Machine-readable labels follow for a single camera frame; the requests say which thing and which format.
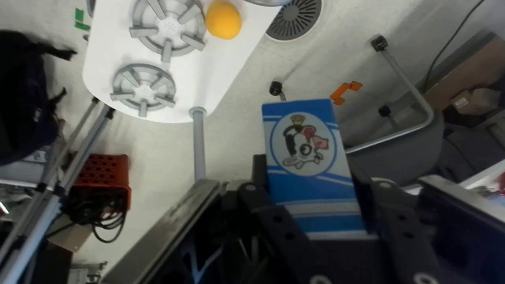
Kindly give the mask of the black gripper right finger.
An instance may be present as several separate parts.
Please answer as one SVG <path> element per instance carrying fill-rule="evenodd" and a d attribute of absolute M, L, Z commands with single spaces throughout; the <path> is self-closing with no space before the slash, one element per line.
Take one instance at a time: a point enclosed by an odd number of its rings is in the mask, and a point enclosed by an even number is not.
<path fill-rule="evenodd" d="M 436 257 L 414 196 L 386 180 L 356 182 L 356 196 L 365 229 L 384 246 L 397 284 L 471 284 Z"/>

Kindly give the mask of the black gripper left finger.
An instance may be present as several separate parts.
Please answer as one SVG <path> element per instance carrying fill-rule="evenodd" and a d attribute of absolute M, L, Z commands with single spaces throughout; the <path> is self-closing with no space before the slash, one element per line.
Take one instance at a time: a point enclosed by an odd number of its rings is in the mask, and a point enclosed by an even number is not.
<path fill-rule="evenodd" d="M 376 245 L 361 240 L 312 242 L 287 213 L 253 183 L 236 191 L 242 224 L 258 237 L 264 257 L 245 276 L 247 284 L 375 284 Z"/>

